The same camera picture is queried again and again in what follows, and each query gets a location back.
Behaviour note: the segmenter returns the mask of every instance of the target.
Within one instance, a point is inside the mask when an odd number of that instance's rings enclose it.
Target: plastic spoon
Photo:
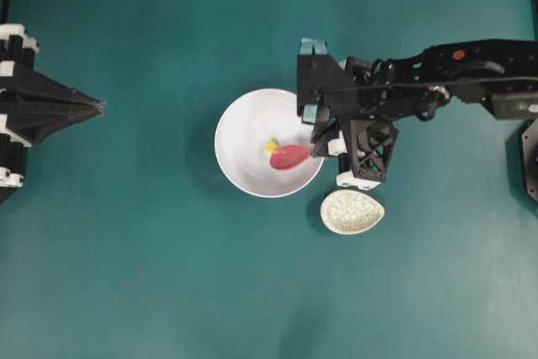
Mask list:
[[[289,170],[298,166],[310,157],[314,145],[285,145],[276,149],[271,155],[269,164],[275,170]]]

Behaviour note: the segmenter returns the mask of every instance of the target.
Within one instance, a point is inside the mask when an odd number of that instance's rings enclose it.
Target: orange dot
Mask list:
[[[464,50],[457,50],[452,54],[452,59],[454,61],[461,61],[463,58],[465,58],[465,51]]]

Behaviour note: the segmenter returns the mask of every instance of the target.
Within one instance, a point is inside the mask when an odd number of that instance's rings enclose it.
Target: white ceramic dish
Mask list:
[[[339,235],[358,235],[379,223],[385,208],[365,193],[339,189],[324,199],[319,212],[330,231]]]
[[[309,158],[291,170],[269,165],[263,150],[270,139],[280,145],[308,145],[312,126],[297,116],[292,92],[262,88],[237,98],[220,118],[215,155],[225,176],[240,190],[262,198],[280,198],[306,187],[318,174],[323,158]]]

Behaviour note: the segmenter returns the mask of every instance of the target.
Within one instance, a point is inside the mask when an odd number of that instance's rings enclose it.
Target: white bowl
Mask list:
[[[264,145],[309,145],[312,126],[297,116],[297,97],[292,92],[262,88],[237,98],[220,118],[215,131],[215,155],[220,169],[237,188],[262,198],[296,193],[311,182],[323,158],[308,158],[290,170],[269,165]]]

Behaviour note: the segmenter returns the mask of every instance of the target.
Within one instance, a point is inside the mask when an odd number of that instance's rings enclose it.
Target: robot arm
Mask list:
[[[340,64],[323,41],[303,40],[298,115],[312,124],[314,156],[338,156],[340,186],[384,182],[398,130],[394,121],[435,117],[453,97],[480,103],[496,119],[538,118],[538,43],[483,40],[431,47],[402,60]]]

